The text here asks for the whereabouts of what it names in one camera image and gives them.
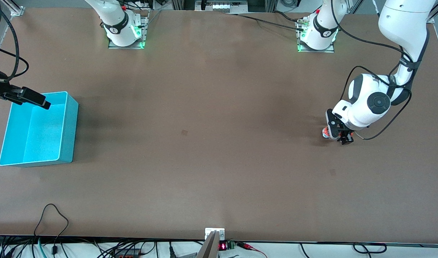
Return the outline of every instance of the white bracket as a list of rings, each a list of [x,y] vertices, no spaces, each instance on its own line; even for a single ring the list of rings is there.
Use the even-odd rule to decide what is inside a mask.
[[[220,240],[225,240],[225,229],[220,228],[205,228],[204,229],[204,239],[208,238],[211,231],[218,231],[220,234]]]

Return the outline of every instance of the white floor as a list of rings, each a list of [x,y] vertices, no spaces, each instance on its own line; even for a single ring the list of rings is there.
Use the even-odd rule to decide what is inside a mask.
[[[250,243],[256,249],[266,253],[268,258],[306,258],[301,251],[299,244],[281,244],[281,243]],[[45,245],[47,258],[52,258],[50,254],[52,245]],[[56,258],[65,258],[63,250],[58,246],[58,254]],[[112,247],[112,244],[100,244],[101,248],[107,249]],[[144,245],[142,252],[146,253],[153,247],[152,242]],[[158,253],[159,258],[168,258],[169,245],[168,242],[159,242]],[[92,244],[64,244],[65,251],[69,258],[97,258],[100,251]],[[173,249],[178,257],[197,253],[201,245],[194,242],[173,242]],[[305,251],[310,258],[368,258],[366,254],[356,253],[351,245],[320,245],[320,244],[304,244]],[[377,247],[369,247],[370,251],[377,251]],[[37,245],[35,245],[35,255],[37,258],[42,258]],[[230,258],[238,255],[237,258],[265,258],[258,252],[236,248],[233,250],[219,252],[221,258]],[[155,250],[144,258],[157,258]],[[26,248],[20,258],[32,258],[32,253],[29,248]],[[388,250],[382,254],[373,254],[372,258],[438,258],[438,248],[421,248],[421,247],[388,247]]]

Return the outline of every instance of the teal cable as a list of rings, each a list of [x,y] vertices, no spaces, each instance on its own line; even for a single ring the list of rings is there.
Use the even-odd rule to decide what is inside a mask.
[[[47,258],[47,256],[45,255],[45,252],[43,251],[42,245],[40,244],[40,238],[37,241],[37,245],[39,246],[40,253],[42,253],[43,258]]]

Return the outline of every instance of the blue bin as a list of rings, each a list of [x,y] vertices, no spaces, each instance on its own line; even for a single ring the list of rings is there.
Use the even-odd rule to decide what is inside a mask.
[[[72,162],[78,103],[65,91],[43,95],[51,103],[49,110],[12,103],[0,166],[26,168]]]

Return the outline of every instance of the brown table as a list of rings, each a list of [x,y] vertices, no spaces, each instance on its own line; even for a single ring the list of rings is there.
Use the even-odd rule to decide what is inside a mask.
[[[343,23],[389,43],[376,16]],[[399,53],[343,33],[335,54],[298,53],[289,29],[213,12],[161,13],[139,51],[106,49],[91,9],[28,9],[13,24],[31,65],[13,83],[66,90],[80,109],[73,163],[0,167],[0,234],[31,234],[53,202],[67,235],[200,239],[224,227],[243,240],[438,243],[432,25],[410,105],[377,139],[341,146],[321,129],[348,72],[388,73]],[[13,63],[0,54],[1,70]],[[0,100],[0,148],[9,107]],[[53,209],[45,219],[42,234],[64,226]]]

